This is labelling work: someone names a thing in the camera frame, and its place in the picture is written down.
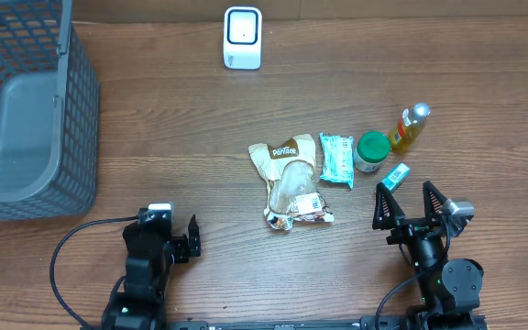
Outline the teal tissue pack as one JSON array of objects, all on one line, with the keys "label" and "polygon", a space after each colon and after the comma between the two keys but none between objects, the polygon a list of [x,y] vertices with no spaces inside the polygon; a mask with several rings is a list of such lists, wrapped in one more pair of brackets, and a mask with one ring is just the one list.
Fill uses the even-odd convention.
[{"label": "teal tissue pack", "polygon": [[410,168],[406,164],[400,163],[384,177],[381,183],[384,184],[391,193],[394,193],[401,186],[409,173]]}]

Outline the yellow oil bottle silver cap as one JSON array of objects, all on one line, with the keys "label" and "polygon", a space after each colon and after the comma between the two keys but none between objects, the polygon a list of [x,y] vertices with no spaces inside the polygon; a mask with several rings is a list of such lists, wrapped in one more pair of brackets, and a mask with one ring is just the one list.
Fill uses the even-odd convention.
[{"label": "yellow oil bottle silver cap", "polygon": [[431,107],[427,103],[417,103],[404,109],[395,127],[388,134],[391,151],[406,152],[424,130],[430,114]]}]

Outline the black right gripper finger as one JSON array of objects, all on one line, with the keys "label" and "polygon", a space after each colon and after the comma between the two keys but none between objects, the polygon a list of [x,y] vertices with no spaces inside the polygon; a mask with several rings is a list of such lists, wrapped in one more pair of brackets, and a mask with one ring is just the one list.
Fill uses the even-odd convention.
[{"label": "black right gripper finger", "polygon": [[391,191],[380,182],[376,186],[376,205],[372,221],[373,230],[393,229],[405,219],[405,213],[400,208]]},{"label": "black right gripper finger", "polygon": [[426,215],[438,215],[447,198],[430,182],[423,184],[423,208]]}]

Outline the green lid jar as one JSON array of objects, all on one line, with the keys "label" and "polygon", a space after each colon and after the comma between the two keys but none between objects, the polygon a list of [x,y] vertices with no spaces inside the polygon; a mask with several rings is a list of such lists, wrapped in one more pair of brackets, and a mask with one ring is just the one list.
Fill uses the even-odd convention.
[{"label": "green lid jar", "polygon": [[353,151],[354,166],[366,173],[376,171],[390,152],[389,139],[379,131],[369,131],[359,139]]}]

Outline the brown Pantree snack pouch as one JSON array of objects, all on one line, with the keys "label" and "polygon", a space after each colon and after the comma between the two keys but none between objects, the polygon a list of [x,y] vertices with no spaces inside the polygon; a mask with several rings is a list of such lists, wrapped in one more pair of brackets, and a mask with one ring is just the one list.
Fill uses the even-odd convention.
[{"label": "brown Pantree snack pouch", "polygon": [[267,186],[263,214],[272,228],[288,231],[295,222],[335,221],[314,182],[316,145],[311,135],[297,135],[279,147],[253,144],[248,153]]}]

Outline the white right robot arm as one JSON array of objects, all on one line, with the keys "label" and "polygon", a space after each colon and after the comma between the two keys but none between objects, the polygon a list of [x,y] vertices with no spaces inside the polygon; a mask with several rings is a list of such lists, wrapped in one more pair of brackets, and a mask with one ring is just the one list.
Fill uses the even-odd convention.
[{"label": "white right robot arm", "polygon": [[[407,217],[382,182],[376,187],[375,197],[372,228],[390,232],[387,243],[400,249],[414,275],[380,301],[372,318],[373,327],[485,329],[485,318],[473,314],[480,306],[483,268],[470,258],[448,257],[451,240],[459,237],[474,217],[474,205],[468,200],[445,197],[430,181],[423,184],[424,216],[420,218]],[[423,303],[409,307],[404,316],[392,322],[383,318],[381,314],[389,299],[414,282],[419,286]]]}]

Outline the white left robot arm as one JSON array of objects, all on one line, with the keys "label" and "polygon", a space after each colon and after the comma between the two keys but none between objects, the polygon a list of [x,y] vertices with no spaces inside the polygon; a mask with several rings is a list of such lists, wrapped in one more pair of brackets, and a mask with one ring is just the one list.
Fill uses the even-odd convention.
[{"label": "white left robot arm", "polygon": [[160,330],[167,327],[166,293],[171,266],[201,255],[200,229],[192,216],[187,232],[172,233],[170,211],[142,210],[123,231],[126,275],[112,289],[102,330]]}]

